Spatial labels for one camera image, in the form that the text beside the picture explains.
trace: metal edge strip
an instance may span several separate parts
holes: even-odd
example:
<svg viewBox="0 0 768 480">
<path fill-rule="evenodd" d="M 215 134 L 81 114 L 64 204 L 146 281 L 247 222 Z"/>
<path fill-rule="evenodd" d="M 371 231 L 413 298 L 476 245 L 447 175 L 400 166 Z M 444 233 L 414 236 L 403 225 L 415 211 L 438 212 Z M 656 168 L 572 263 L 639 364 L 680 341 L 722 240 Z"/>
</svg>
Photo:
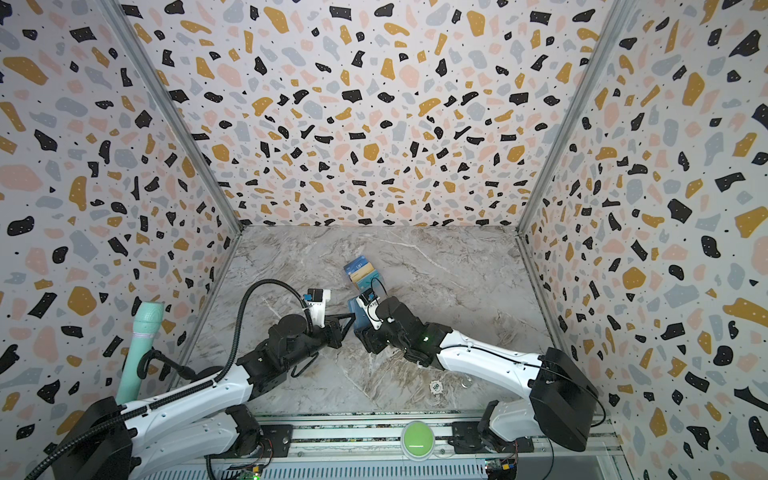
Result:
<svg viewBox="0 0 768 480">
<path fill-rule="evenodd" d="M 600 39 L 595 45 L 594 54 L 590 58 L 587 70 L 584 72 L 584 78 L 576 89 L 573 101 L 568 107 L 568 111 L 565 113 L 560 131 L 552 144 L 552 148 L 547 154 L 544 166 L 538 172 L 538 179 L 531 189 L 531 195 L 528 198 L 525 211 L 518 222 L 518 231 L 528 229 L 528 225 L 533 221 L 534 215 L 538 209 L 531 207 L 538 205 L 544 197 L 545 190 L 549 185 L 549 182 L 545 179 L 549 178 L 554 172 L 554 169 L 558 166 L 560 156 L 562 155 L 565 146 L 568 144 L 568 139 L 571 138 L 571 134 L 579 122 L 579 114 L 587 105 L 592 91 L 602 79 L 601 73 L 608 63 L 608 59 L 611 57 L 616 40 L 620 36 L 621 30 L 624 28 L 627 18 L 629 18 L 629 14 L 633 10 L 636 2 L 637 0 L 615 0 L 614 4 L 611 6 L 611 10 L 608 12 L 608 17 L 605 22 L 605 27 L 601 32 Z"/>
<path fill-rule="evenodd" d="M 205 322 L 208 321 L 210 310 L 213 308 L 214 302 L 219 295 L 219 290 L 221 289 L 221 285 L 224 283 L 224 278 L 227 276 L 227 272 L 230 271 L 230 264 L 235 257 L 237 248 L 240 245 L 240 239 L 242 238 L 243 234 L 238 232 L 237 237 L 235 237 L 235 239 L 232 241 L 232 244 L 230 245 L 230 254 L 224 261 L 224 264 L 221 266 L 221 273 L 219 274 L 219 278 L 214 281 L 214 288 L 210 289 L 205 305 L 203 306 L 202 311 L 200 311 L 200 319 L 195 323 L 194 329 L 192 330 L 192 335 L 189 337 L 187 344 L 181 350 L 181 354 L 179 355 L 178 360 L 179 365 L 186 365 L 187 362 L 189 362 L 190 356 L 192 355 L 192 349 L 197 343 L 197 338 L 200 336 L 200 332 L 203 331 L 203 325 L 205 325 Z M 168 391 L 177 388 L 180 381 L 181 377 L 179 377 L 178 373 L 172 371 L 170 382 L 168 382 Z"/>
<path fill-rule="evenodd" d="M 112 28 L 118 38 L 118 43 L 123 48 L 125 55 L 133 64 L 141 80 L 147 86 L 150 95 L 154 98 L 160 112 L 165 117 L 170 129 L 176 135 L 181 147 L 187 152 L 187 156 L 192 161 L 195 171 L 200 175 L 205 187 L 210 191 L 214 203 L 219 209 L 219 213 L 224 217 L 229 226 L 239 234 L 243 226 L 235 217 L 234 210 L 230 202 L 224 196 L 224 192 L 219 187 L 213 171 L 203 159 L 203 154 L 192 140 L 192 133 L 187 129 L 187 124 L 181 118 L 179 111 L 171 104 L 168 92 L 160 82 L 156 69 L 147 52 L 139 43 L 136 35 L 133 33 L 131 25 L 123 15 L 122 7 L 118 0 L 96 0 L 95 2 L 104 19 Z"/>
<path fill-rule="evenodd" d="M 533 293 L 536 295 L 538 308 L 541 310 L 541 315 L 544 317 L 544 324 L 547 326 L 549 337 L 552 339 L 552 343 L 554 344 L 555 348 L 565 351 L 565 341 L 560 336 L 560 330 L 558 329 L 557 322 L 554 321 L 556 317 L 554 312 L 550 310 L 549 304 L 546 301 L 544 289 L 538 282 L 538 277 L 536 277 L 533 255 L 528 250 L 528 246 L 525 244 L 523 239 L 520 237 L 520 232 L 518 232 L 518 235 L 515 236 L 515 241 L 517 242 L 518 249 L 520 250 L 520 257 L 523 259 L 525 271 L 528 273 L 528 279 L 531 281 L 531 285 L 533 286 Z"/>
</svg>

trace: side wall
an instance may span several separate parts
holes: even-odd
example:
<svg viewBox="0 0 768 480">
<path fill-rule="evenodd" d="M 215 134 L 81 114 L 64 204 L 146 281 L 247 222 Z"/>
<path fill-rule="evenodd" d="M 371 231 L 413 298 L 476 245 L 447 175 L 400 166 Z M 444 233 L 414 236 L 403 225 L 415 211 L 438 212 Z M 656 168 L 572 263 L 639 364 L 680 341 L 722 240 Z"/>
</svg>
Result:
<svg viewBox="0 0 768 480">
<path fill-rule="evenodd" d="M 93 4 L 0 12 L 0 478 L 21 478 L 116 393 L 142 300 L 178 357 L 235 235 Z"/>
<path fill-rule="evenodd" d="M 638 7 L 521 233 L 635 478 L 768 478 L 768 3 Z"/>
<path fill-rule="evenodd" d="M 612 2 L 125 12 L 244 223 L 516 224 Z"/>
</svg>

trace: gray marble surface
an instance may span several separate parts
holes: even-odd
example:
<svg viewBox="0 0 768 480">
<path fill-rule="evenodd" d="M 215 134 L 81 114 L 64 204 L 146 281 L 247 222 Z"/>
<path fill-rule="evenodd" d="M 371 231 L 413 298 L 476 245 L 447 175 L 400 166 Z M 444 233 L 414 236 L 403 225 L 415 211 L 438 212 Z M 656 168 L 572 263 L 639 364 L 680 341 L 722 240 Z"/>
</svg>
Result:
<svg viewBox="0 0 768 480">
<path fill-rule="evenodd" d="M 202 369 L 225 363 L 241 297 L 259 279 L 282 280 L 300 293 L 331 289 L 328 313 L 346 313 L 346 301 L 357 290 L 343 267 L 358 255 L 381 273 L 389 295 L 422 321 L 507 349 L 544 352 L 552 343 L 514 235 L 511 227 L 248 227 L 189 364 Z M 288 292 L 257 289 L 238 355 L 265 339 L 267 329 L 288 313 L 300 313 Z M 405 412 L 483 409 L 494 399 L 517 398 L 467 378 L 418 367 L 392 347 L 368 354 L 350 332 L 341 349 L 323 349 L 301 377 L 288 378 L 249 407 L 261 415 Z M 432 380 L 442 383 L 441 394 L 430 391 Z"/>
</svg>

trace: metal corner post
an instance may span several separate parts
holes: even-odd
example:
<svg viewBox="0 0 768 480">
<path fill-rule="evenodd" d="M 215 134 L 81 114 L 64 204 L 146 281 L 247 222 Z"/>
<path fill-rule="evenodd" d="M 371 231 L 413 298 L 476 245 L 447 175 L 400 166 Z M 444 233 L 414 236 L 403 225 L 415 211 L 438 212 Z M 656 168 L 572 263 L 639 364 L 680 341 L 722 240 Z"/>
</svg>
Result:
<svg viewBox="0 0 768 480">
<path fill-rule="evenodd" d="M 157 106 L 167 120 L 170 129 L 174 132 L 179 143 L 187 152 L 187 155 L 192 161 L 192 165 L 200 175 L 200 179 L 203 181 L 203 184 L 208 191 L 210 191 L 210 195 L 214 199 L 214 203 L 218 207 L 219 213 L 224 218 L 224 221 L 226 221 L 235 232 L 236 236 L 239 236 L 243 229 L 242 224 L 235 217 L 230 202 L 219 187 L 219 182 L 216 180 L 213 171 L 211 171 L 203 159 L 202 152 L 200 152 L 200 149 L 197 148 L 194 140 L 192 140 L 192 134 L 187 129 L 187 124 L 184 123 L 181 113 L 179 113 L 179 111 L 171 104 L 170 96 L 161 84 L 155 68 L 152 66 L 152 62 L 147 56 L 147 52 L 138 42 L 131 25 L 126 20 L 125 15 L 123 15 L 119 1 L 95 0 L 95 3 L 99 6 L 101 14 L 118 37 L 118 43 L 123 47 L 125 55 L 131 60 L 131 63 L 133 63 L 138 71 L 141 80 L 143 80 L 144 84 L 147 86 L 150 95 L 152 95 L 157 103 Z"/>
<path fill-rule="evenodd" d="M 594 54 L 589 61 L 587 70 L 584 72 L 584 78 L 576 89 L 558 136 L 555 138 L 552 148 L 547 154 L 544 166 L 537 175 L 538 180 L 532 189 L 528 205 L 526 205 L 525 211 L 518 223 L 518 232 L 525 232 L 535 218 L 537 209 L 534 206 L 541 202 L 549 186 L 549 182 L 545 179 L 548 179 L 554 173 L 558 160 L 568 145 L 568 139 L 571 138 L 571 134 L 579 122 L 579 114 L 584 110 L 584 107 L 591 98 L 592 91 L 601 80 L 601 74 L 611 58 L 613 47 L 616 45 L 617 39 L 621 35 L 621 31 L 627 23 L 627 18 L 629 18 L 636 3 L 637 0 L 615 0 L 611 6 L 603 31 L 595 45 Z"/>
</svg>

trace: terrazzo wall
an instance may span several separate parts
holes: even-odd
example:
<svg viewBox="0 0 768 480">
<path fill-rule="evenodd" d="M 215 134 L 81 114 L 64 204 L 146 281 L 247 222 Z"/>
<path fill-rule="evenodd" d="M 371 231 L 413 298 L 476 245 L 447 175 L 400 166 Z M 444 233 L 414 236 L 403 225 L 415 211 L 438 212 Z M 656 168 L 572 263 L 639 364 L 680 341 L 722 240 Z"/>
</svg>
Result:
<svg viewBox="0 0 768 480">
<path fill-rule="evenodd" d="M 638 6 L 523 234 L 635 478 L 768 478 L 768 2 Z"/>
<path fill-rule="evenodd" d="M 0 2 L 0 478 L 116 393 L 142 300 L 178 357 L 235 237 L 93 8 Z"/>
<path fill-rule="evenodd" d="M 245 224 L 517 224 L 612 2 L 126 0 Z"/>
</svg>

